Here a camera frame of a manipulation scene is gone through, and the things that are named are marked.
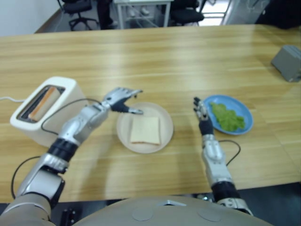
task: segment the white toaster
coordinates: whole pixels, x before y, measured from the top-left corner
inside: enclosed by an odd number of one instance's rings
[[[64,105],[84,98],[86,97],[74,79],[49,78],[18,107],[10,118],[10,124],[38,144],[50,147],[57,135],[42,130],[42,123]],[[83,100],[65,107],[51,116],[43,124],[43,128],[58,134],[63,124],[87,104],[88,101]]]

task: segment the black chair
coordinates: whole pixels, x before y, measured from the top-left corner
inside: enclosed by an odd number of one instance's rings
[[[198,0],[174,0],[170,7],[170,17],[182,26],[202,21],[205,18],[202,14],[205,2],[206,0],[202,0],[200,12],[197,12],[196,9],[199,7]]]
[[[60,5],[62,11],[68,14],[78,14],[79,17],[69,21],[69,26],[71,31],[74,31],[74,27],[78,23],[84,23],[89,30],[92,28],[88,25],[88,21],[94,21],[97,25],[99,25],[98,21],[91,18],[85,18],[80,15],[80,13],[89,11],[92,9],[91,0],[61,0],[65,4],[61,4],[60,0],[57,0],[58,4]]]

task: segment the wooden table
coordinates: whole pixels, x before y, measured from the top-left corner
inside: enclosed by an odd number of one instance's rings
[[[127,150],[110,116],[78,149],[61,201],[209,192],[192,98],[225,94],[242,101],[253,129],[233,139],[241,154],[229,165],[237,188],[300,180],[301,87],[270,64],[285,44],[299,48],[300,31],[269,26],[172,27],[123,31],[45,33],[0,38],[0,96],[27,97],[51,76],[78,81],[87,97],[102,99],[116,86],[143,89],[138,100],[170,113],[174,136],[153,154]],[[0,202],[11,201],[11,176],[24,159],[47,149],[9,124],[18,104],[0,111]],[[222,144],[230,159],[237,147]],[[35,161],[24,165],[15,189]]]

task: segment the white table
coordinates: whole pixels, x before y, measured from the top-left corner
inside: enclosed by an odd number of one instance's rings
[[[166,5],[165,17],[163,27],[168,26],[170,4],[174,0],[114,0],[114,3],[117,5],[118,18],[120,29],[124,29],[124,21],[122,15],[123,6],[141,6],[141,5]]]

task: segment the silver metal arm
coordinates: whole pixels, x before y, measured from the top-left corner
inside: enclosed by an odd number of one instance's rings
[[[67,121],[58,139],[48,152],[40,157],[21,183],[16,199],[6,208],[3,216],[0,217],[0,222],[4,216],[10,219],[9,222],[15,222],[16,219],[11,219],[11,212],[22,210],[24,206],[32,208],[33,211],[38,209],[41,215],[37,218],[41,217],[48,221],[50,206],[54,207],[57,204],[65,183],[58,174],[67,171],[69,161],[77,148],[107,119],[109,110],[143,114],[143,111],[129,108],[124,104],[140,92],[142,90],[116,88],[109,92],[101,103],[84,107],[77,116]]]
[[[213,124],[204,102],[196,97],[194,106],[203,138],[202,159],[206,165],[206,176],[215,201],[220,205],[253,215],[235,188],[225,162],[225,152],[214,136]]]

